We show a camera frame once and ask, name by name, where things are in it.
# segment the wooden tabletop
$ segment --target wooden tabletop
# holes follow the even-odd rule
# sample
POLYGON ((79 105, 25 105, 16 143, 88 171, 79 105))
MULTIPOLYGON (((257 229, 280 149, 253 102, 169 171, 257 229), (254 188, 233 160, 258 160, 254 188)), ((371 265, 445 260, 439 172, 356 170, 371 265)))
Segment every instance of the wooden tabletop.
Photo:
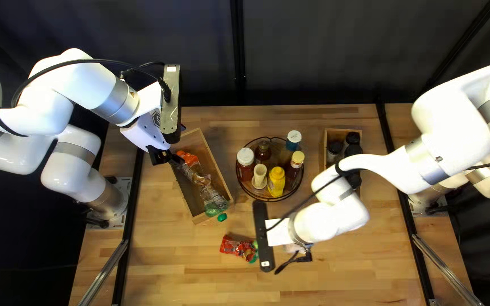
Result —
MULTIPOLYGON (((387 105, 396 147, 419 135, 410 107, 387 105)), ((291 129, 302 132, 303 183, 289 199, 268 204, 270 218, 276 218, 310 194, 310 182, 322 166, 324 128, 361 129, 364 153, 386 154, 375 105, 187 107, 182 122, 188 129, 202 129, 236 205, 224 222, 194 225, 170 167, 153 167, 145 156, 124 304, 425 304, 396 189, 369 171, 362 172, 362 199, 370 222, 316 244, 313 262, 295 263, 274 275, 218 251, 226 233, 255 236, 252 198, 235 175, 235 154, 245 143, 262 136, 284 137, 291 129)), ((109 128, 100 172, 131 176, 135 151, 118 129, 109 128)), ((469 286, 449 219, 422 218, 416 223, 419 234, 469 286)), ((78 303, 121 237, 122 230, 86 231, 70 305, 78 303)), ((275 247, 274 253, 278 264, 290 256, 282 247, 275 247)), ((434 289, 453 294, 442 288, 441 276, 434 272, 434 289)), ((114 275, 93 304, 111 304, 114 275)))

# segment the white jar lid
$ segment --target white jar lid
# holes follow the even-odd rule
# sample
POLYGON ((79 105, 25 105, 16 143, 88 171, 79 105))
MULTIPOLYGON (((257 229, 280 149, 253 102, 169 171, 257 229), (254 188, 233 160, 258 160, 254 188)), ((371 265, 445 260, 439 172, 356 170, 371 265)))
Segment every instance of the white jar lid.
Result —
POLYGON ((250 165, 254 161, 254 152, 249 148, 243 148, 237 153, 237 162, 242 165, 250 165))
POLYGON ((291 130, 289 134, 286 136, 288 140, 294 143, 298 143, 302 140, 302 134, 296 130, 291 130))

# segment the yellow mustard bottle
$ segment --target yellow mustard bottle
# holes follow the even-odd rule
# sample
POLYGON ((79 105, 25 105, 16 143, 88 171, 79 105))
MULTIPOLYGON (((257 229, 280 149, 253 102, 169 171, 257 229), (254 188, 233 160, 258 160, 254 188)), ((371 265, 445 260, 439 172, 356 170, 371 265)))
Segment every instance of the yellow mustard bottle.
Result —
POLYGON ((281 167, 273 167, 269 172, 268 191, 272 197, 282 196, 282 189, 285 187, 285 170, 281 167))

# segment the wooden tray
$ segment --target wooden tray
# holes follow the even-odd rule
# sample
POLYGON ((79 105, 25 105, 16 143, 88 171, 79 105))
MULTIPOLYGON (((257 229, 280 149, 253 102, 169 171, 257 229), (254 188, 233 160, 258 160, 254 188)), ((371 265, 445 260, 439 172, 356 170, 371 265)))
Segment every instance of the wooden tray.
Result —
MULTIPOLYGON (((228 200, 228 208, 234 205, 234 199, 228 190, 228 186, 222 177, 221 171, 214 160, 209 145, 205 140, 201 129, 193 129, 181 135, 181 140, 172 145, 172 152, 183 150, 184 152, 194 154, 200 160, 200 164, 206 174, 211 174, 211 184, 225 199, 228 200)), ((192 184, 184 173, 172 165, 173 173, 179 183, 183 198, 185 199, 187 209, 191 214, 192 222, 198 224, 209 218, 205 214, 204 202, 200 197, 200 188, 192 184)))
MULTIPOLYGON (((340 141, 344 142, 345 141, 345 136, 347 136, 347 133, 349 132, 357 132, 360 135, 360 143, 362 146, 362 130, 361 129, 329 129, 326 128, 324 129, 324 150, 323 150, 323 169, 326 170, 327 165, 326 165, 326 148, 328 147, 328 144, 333 141, 340 141)), ((358 194, 358 197, 362 199, 362 192, 360 191, 360 187, 355 190, 355 192, 358 194)))

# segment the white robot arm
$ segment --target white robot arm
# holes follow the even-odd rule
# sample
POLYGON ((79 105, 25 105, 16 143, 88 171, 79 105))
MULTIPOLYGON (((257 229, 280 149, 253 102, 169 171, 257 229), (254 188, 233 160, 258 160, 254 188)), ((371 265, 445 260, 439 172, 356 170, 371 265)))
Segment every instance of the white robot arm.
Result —
POLYGON ((167 150, 180 138, 179 66, 164 67, 164 95, 160 82, 137 92, 99 63, 45 71, 80 59, 92 58, 69 49, 37 62, 29 76, 33 81, 11 108, 1 107, 0 84, 0 170, 32 173, 56 141, 41 174, 43 185, 85 203, 102 219, 113 219, 125 210, 127 199, 91 168, 100 139, 68 124, 74 104, 120 126, 122 134, 145 151, 167 150))
MULTIPOLYGON (((371 170, 408 194, 433 188, 440 182, 448 188, 466 183, 472 172, 465 171, 467 168, 490 162, 490 66, 421 95, 413 104, 412 117, 423 133, 421 137, 385 156, 360 154, 344 158, 339 168, 371 170)), ((479 170, 490 172, 489 168, 474 171, 479 170)), ((484 176, 473 182, 474 186, 480 189, 481 184, 484 190, 490 190, 490 175, 484 176)), ((345 179, 320 190, 337 177, 336 168, 330 167, 313 180, 311 189, 318 191, 318 203, 283 220, 266 220, 268 245, 307 245, 366 224, 367 209, 345 179)))

